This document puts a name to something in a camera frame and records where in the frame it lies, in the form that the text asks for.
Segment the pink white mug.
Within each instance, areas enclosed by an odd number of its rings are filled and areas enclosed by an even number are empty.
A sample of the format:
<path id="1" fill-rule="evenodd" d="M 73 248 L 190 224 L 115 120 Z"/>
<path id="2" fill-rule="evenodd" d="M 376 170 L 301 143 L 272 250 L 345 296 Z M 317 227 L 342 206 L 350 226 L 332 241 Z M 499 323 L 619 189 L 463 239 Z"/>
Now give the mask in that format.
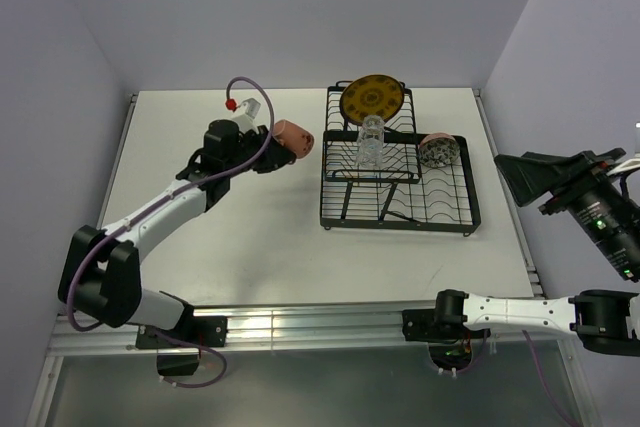
<path id="1" fill-rule="evenodd" d="M 314 147 L 314 136 L 304 128 L 289 120 L 279 120 L 274 124 L 272 137 L 297 159 L 309 155 Z"/>

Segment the floral patterned bowl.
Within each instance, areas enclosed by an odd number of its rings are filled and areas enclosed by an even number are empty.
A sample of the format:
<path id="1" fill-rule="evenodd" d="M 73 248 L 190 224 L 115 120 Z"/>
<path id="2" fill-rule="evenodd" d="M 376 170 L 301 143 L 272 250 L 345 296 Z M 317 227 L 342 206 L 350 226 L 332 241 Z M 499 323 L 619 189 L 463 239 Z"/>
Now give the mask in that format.
<path id="1" fill-rule="evenodd" d="M 418 145 L 418 160 L 429 168 L 452 165 L 460 156 L 460 146 L 450 134 L 438 132 L 425 136 Z"/>

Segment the clear glass cup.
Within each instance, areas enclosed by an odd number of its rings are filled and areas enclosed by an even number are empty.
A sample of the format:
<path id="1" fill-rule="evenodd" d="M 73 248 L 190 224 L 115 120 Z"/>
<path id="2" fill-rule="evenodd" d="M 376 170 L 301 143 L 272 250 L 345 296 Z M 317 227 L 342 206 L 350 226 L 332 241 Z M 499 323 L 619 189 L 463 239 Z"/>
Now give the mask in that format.
<path id="1" fill-rule="evenodd" d="M 357 140 L 356 166 L 361 169 L 379 169 L 383 163 L 384 140 L 378 137 L 359 137 Z"/>
<path id="2" fill-rule="evenodd" d="M 359 132 L 359 141 L 374 141 L 378 143 L 384 142 L 385 121 L 379 115 L 366 116 L 361 124 Z"/>

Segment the yellow patterned plate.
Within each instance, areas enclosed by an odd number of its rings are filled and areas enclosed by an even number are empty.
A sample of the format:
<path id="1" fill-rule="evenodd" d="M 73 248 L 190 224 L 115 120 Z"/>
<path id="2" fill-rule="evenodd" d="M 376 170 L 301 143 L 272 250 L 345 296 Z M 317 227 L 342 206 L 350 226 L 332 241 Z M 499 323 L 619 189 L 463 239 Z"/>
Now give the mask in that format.
<path id="1" fill-rule="evenodd" d="M 366 117 L 378 116 L 388 122 L 404 104 L 405 86 L 383 74 L 370 74 L 350 82 L 339 99 L 342 117 L 360 126 Z"/>

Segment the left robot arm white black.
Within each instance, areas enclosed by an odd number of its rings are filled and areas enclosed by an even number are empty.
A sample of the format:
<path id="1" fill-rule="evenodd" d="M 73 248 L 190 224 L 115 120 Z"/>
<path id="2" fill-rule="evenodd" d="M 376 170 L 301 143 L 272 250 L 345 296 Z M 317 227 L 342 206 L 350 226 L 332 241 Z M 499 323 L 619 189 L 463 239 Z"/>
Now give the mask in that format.
<path id="1" fill-rule="evenodd" d="M 101 229 L 84 226 L 73 235 L 59 284 L 71 326 L 88 331 L 77 312 L 95 327 L 125 324 L 158 329 L 172 346 L 195 333 L 194 308 L 175 296 L 143 288 L 141 264 L 187 222 L 208 212 L 230 190 L 233 177 L 247 171 L 271 173 L 307 156 L 313 136 L 280 120 L 256 126 L 247 117 L 210 123 L 202 146 L 157 197 Z"/>

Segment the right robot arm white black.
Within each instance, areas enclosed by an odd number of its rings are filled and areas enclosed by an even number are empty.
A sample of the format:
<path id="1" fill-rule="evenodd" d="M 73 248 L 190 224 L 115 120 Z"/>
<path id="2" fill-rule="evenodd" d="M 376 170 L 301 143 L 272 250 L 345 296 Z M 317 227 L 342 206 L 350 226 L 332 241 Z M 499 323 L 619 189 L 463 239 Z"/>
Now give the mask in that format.
<path id="1" fill-rule="evenodd" d="M 499 154 L 495 165 L 517 206 L 549 194 L 544 215 L 568 212 L 606 261 L 625 281 L 639 280 L 639 207 L 627 180 L 639 169 L 637 156 L 622 148 L 602 154 L 582 151 L 571 157 L 527 152 Z M 639 354 L 639 296 L 632 292 L 587 290 L 556 299 L 509 299 L 459 290 L 438 293 L 435 330 L 452 337 L 460 330 L 497 327 L 544 331 L 577 338 L 595 353 Z"/>

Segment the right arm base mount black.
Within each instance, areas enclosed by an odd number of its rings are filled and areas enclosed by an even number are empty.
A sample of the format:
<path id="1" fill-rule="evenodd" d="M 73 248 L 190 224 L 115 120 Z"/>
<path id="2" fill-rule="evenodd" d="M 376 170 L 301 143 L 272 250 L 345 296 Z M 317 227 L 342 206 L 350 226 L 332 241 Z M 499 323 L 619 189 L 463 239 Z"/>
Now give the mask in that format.
<path id="1" fill-rule="evenodd" d="M 459 339 L 435 323 L 433 309 L 405 309 L 401 317 L 401 331 L 407 342 L 455 343 Z"/>

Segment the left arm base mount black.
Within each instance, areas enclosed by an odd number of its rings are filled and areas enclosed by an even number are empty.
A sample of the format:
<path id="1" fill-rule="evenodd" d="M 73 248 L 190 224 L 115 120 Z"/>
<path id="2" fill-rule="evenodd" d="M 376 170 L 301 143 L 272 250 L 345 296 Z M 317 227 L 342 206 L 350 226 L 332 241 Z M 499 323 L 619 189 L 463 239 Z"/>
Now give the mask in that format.
<path id="1" fill-rule="evenodd" d="M 160 381 L 172 388 L 199 389 L 221 381 L 228 370 L 226 357 L 218 351 L 226 344 L 228 319 L 225 316 L 194 317 L 185 327 L 162 330 L 140 326 L 135 341 L 137 350 L 156 352 L 156 370 Z M 187 378 L 204 367 L 212 357 L 218 368 L 213 378 L 202 382 L 188 382 Z"/>

